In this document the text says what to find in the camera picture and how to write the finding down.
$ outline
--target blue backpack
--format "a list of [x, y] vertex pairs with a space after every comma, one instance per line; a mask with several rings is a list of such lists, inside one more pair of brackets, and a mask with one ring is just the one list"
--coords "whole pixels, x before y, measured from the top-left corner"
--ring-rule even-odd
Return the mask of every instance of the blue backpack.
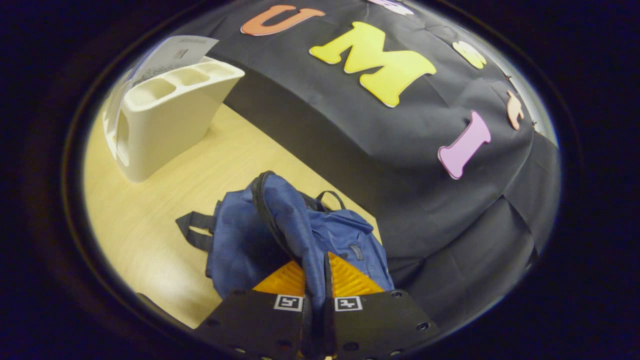
[[[325, 208], [330, 193], [341, 209]], [[332, 252], [369, 276], [383, 290], [394, 285], [385, 249], [373, 226], [344, 207], [335, 192], [315, 199], [297, 191], [272, 171], [262, 173], [242, 191], [228, 192], [213, 216], [196, 212], [176, 220], [193, 246], [207, 251], [206, 276], [221, 298], [249, 290], [290, 260], [301, 265], [314, 312], [325, 302], [324, 255]], [[205, 235], [189, 227], [208, 229]]]

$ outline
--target yellow letter m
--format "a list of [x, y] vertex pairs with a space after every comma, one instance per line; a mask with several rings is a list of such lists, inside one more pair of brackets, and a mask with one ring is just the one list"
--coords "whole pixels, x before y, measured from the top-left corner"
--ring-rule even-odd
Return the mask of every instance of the yellow letter m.
[[383, 51], [385, 33], [364, 22], [356, 21], [353, 29], [324, 46], [314, 46], [309, 53], [329, 64], [337, 64], [340, 54], [351, 48], [344, 72], [363, 71], [382, 66], [374, 74], [360, 76], [360, 84], [390, 108], [400, 103], [400, 93], [424, 74], [435, 74], [436, 68], [415, 51]]

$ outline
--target desk organizer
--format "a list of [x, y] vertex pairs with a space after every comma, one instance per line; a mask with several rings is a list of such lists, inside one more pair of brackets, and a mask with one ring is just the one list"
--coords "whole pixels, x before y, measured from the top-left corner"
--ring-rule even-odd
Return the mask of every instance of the desk organizer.
[[[128, 180], [146, 180], [199, 142], [220, 104], [243, 76], [242, 70], [205, 57], [130, 89], [117, 121], [103, 115], [107, 144]], [[122, 98], [126, 83], [116, 88], [112, 96]]]

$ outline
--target wooden table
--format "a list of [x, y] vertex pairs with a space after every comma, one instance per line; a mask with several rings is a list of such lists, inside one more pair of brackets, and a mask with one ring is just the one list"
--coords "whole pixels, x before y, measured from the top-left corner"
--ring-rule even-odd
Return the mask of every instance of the wooden table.
[[[311, 196], [336, 191], [380, 239], [370, 214], [225, 105], [201, 142], [138, 184], [118, 169], [102, 119], [96, 120], [84, 162], [88, 216], [105, 258], [131, 290], [195, 328], [221, 299], [204, 275], [207, 254], [187, 243], [175, 219], [190, 211], [212, 214], [227, 192], [242, 190], [266, 170]], [[338, 208], [325, 198], [328, 207]]]

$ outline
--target black strap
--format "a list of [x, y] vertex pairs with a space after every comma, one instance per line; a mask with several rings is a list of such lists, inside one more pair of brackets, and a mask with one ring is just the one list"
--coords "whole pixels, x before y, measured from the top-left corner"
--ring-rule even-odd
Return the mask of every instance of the black strap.
[[192, 211], [183, 217], [175, 219], [175, 223], [178, 224], [180, 232], [192, 246], [206, 252], [213, 250], [213, 236], [200, 234], [191, 230], [189, 226], [211, 231], [216, 224], [216, 217]]
[[324, 195], [324, 193], [330, 193], [331, 195], [335, 196], [336, 199], [338, 199], [338, 202], [340, 203], [340, 207], [345, 210], [346, 208], [344, 207], [344, 203], [342, 202], [342, 199], [340, 199], [340, 197], [338, 196], [338, 194], [336, 194], [335, 192], [331, 191], [331, 190], [325, 190], [323, 192], [320, 193], [320, 195], [318, 195], [316, 197], [316, 200], [318, 201], [322, 201], [322, 196]]

